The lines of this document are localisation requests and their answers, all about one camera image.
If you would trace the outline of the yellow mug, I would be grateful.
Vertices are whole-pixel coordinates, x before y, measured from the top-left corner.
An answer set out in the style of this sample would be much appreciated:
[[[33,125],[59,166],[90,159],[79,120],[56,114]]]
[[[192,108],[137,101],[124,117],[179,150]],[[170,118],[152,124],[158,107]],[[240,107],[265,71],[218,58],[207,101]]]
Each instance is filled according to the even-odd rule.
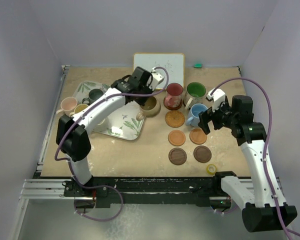
[[[69,114],[69,116],[72,117],[73,115],[75,115],[75,114],[77,114],[77,113],[79,113],[79,112],[85,110],[87,107],[88,107],[88,105],[85,104],[85,103],[78,104],[78,105],[74,108],[73,112],[71,112],[71,113]]]

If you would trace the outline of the dark walnut coaster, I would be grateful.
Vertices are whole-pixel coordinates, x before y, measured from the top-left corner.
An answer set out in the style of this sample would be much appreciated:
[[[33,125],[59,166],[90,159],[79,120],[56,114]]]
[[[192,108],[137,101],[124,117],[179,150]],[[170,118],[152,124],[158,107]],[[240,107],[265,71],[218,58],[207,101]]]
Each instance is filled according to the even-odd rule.
[[[171,149],[168,153],[169,161],[174,165],[182,165],[187,161],[187,153],[179,147]]]
[[[211,150],[206,146],[197,146],[193,151],[194,158],[200,163],[207,163],[212,158]]]

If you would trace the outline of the woven rattan coaster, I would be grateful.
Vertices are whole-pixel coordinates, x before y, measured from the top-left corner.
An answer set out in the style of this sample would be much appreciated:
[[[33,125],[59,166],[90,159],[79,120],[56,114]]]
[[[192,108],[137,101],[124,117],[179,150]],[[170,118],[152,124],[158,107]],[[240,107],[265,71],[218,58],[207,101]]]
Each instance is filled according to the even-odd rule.
[[[185,116],[178,110],[172,110],[166,113],[165,122],[172,128],[179,128],[185,123]]]

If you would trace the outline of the tan brown mug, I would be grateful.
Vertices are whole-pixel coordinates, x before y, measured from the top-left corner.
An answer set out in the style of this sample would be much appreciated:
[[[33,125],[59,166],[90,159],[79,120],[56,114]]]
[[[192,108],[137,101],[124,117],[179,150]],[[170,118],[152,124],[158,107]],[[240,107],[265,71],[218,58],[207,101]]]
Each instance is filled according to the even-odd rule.
[[[161,104],[156,97],[151,96],[147,99],[144,105],[140,106],[140,110],[136,115],[138,121],[143,120],[144,118],[155,117],[161,110]]]

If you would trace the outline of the green mug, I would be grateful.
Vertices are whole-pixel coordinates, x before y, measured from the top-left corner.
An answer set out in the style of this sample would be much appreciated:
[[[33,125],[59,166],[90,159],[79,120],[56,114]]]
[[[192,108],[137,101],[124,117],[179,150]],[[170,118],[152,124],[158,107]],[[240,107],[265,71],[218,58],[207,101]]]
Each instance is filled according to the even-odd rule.
[[[183,105],[186,110],[190,110],[195,104],[201,104],[206,94],[206,87],[199,82],[191,82],[187,85],[185,90],[185,97]]]

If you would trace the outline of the red pink mug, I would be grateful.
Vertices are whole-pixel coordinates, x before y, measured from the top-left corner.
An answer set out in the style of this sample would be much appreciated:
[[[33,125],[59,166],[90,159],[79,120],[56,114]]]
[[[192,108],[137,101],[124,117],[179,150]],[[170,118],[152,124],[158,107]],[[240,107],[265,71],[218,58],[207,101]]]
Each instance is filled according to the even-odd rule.
[[[183,87],[179,83],[171,83],[166,88],[164,103],[169,107],[177,107],[182,101]]]

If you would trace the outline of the orange wooden coaster front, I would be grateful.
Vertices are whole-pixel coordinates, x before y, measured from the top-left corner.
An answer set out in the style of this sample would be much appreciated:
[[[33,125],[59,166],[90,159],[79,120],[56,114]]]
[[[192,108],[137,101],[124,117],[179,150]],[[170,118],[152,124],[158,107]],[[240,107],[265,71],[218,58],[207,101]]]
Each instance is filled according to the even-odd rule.
[[[186,141],[185,134],[180,130],[172,130],[168,134],[168,141],[173,146],[182,146]]]

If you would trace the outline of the light blue mug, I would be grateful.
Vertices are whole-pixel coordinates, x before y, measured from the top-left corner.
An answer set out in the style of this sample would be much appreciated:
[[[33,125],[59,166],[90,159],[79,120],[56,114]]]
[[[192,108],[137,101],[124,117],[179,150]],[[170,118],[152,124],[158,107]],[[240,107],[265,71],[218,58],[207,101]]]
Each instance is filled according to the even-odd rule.
[[[200,122],[199,114],[201,112],[205,112],[206,110],[208,110],[208,107],[205,106],[204,104],[202,103],[194,104],[188,113],[185,125],[197,127],[198,123]]]

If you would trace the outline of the brown ringed coaster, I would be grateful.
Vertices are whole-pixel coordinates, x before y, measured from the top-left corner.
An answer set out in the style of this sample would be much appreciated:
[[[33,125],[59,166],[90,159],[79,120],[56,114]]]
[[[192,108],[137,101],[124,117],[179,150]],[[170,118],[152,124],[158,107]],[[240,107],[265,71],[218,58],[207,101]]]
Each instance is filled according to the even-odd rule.
[[[167,106],[167,105],[165,104],[165,101],[163,101],[163,106],[164,106],[166,109],[171,110],[171,111],[176,111],[176,110],[180,109],[180,108],[182,107],[182,105],[183,105],[183,102],[181,101],[181,102],[179,103],[178,106],[176,106],[176,107],[170,107],[170,106]]]

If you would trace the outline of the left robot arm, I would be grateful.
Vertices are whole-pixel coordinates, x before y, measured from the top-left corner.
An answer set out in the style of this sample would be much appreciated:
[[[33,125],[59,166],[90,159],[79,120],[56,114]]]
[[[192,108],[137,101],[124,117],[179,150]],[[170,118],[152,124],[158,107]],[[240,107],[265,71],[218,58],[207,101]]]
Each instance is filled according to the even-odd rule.
[[[81,196],[88,196],[93,191],[92,174],[88,165],[91,151],[89,135],[111,113],[135,101],[144,105],[154,92],[150,84],[154,77],[149,71],[137,67],[132,74],[126,75],[110,88],[88,108],[73,117],[63,115],[57,126],[56,161],[66,160],[72,178],[76,180],[75,190]]]

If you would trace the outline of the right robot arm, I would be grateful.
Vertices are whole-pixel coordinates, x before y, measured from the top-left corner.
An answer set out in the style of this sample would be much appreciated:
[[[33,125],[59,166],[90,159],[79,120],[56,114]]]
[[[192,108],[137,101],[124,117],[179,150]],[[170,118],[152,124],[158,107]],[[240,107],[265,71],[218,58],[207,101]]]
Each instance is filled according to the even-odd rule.
[[[235,95],[232,103],[225,93],[208,94],[212,107],[199,114],[199,127],[210,133],[209,122],[215,130],[231,130],[242,151],[251,175],[253,191],[248,190],[233,172],[216,173],[212,190],[218,196],[226,193],[241,209],[243,224],[250,233],[285,230],[297,217],[296,207],[288,205],[274,174],[268,148],[266,130],[254,121],[253,100]]]

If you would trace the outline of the orange wooden coaster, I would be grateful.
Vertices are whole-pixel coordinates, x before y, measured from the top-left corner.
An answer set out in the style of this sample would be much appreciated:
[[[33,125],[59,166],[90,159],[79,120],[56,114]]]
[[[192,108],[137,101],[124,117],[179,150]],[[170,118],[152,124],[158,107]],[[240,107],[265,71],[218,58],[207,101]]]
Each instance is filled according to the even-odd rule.
[[[185,134],[180,130],[172,130],[168,134],[168,141],[173,146],[182,146],[186,141]]]
[[[201,128],[194,128],[190,131],[189,138],[194,144],[202,145],[208,137]]]

